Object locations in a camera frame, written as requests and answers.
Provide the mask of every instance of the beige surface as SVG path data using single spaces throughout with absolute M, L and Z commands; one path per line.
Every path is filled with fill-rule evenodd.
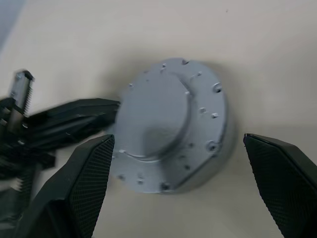
M 94 235 L 282 237 L 259 196 L 242 134 L 294 143 L 317 161 L 316 11 L 314 0 L 29 0 L 0 56 L 0 95 L 19 68 L 37 79 L 35 111 L 114 96 L 164 58 L 208 63 L 240 125 L 233 158 L 181 195 L 137 194 L 110 179 Z M 59 152 L 59 165 L 72 149 Z

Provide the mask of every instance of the white table surface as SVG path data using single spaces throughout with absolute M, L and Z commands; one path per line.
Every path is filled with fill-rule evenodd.
M 317 161 L 316 12 L 314 0 L 28 0 L 0 55 L 0 95 L 20 68 L 36 78 L 34 112 L 77 98 L 115 98 L 165 58 L 207 63 L 239 123 L 231 160 L 179 195 L 139 194 L 110 178 L 94 237 L 281 238 L 242 137 L 275 137 Z M 73 149 L 58 152 L 58 168 Z M 56 170 L 44 172 L 41 184 Z

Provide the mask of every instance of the gray metal flange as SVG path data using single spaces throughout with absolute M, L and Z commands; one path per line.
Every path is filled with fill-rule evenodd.
M 192 189 L 233 147 L 234 123 L 218 77 L 198 61 L 164 60 L 122 95 L 111 173 L 132 190 Z

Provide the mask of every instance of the circular metal part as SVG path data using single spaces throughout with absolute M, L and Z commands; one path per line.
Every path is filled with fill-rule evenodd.
M 234 123 L 212 70 L 173 58 L 152 65 L 124 91 L 114 134 L 111 173 L 138 192 L 173 193 L 221 168 Z

